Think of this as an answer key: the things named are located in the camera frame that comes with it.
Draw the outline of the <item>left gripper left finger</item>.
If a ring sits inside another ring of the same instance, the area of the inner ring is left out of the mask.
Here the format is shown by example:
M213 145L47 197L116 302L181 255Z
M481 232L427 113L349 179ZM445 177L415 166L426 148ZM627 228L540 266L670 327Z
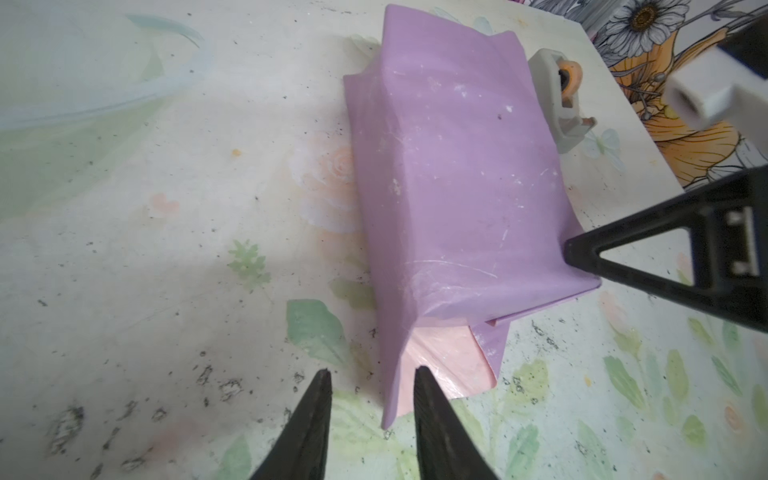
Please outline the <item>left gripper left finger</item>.
M325 477L332 394L331 373L321 369L251 480L322 480Z

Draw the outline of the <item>pink wrapping paper sheet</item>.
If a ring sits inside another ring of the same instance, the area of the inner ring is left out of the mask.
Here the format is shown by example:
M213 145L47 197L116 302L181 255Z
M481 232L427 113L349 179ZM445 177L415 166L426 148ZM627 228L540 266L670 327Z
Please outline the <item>pink wrapping paper sheet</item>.
M582 228L516 34L389 5L344 89L389 427L418 367L449 398L487 391L513 320L600 281L564 260Z

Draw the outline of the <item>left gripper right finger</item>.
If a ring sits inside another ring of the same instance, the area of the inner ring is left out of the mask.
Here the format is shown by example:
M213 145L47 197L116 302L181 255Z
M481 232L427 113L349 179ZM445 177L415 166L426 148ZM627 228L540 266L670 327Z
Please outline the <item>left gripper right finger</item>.
M497 479L427 366L415 371L413 403L421 479Z

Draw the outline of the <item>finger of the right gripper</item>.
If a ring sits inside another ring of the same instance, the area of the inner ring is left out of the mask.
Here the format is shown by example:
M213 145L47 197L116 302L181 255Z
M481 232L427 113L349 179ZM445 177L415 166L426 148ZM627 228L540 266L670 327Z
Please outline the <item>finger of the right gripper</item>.
M565 261L755 331L767 330L767 169L719 179L566 241Z

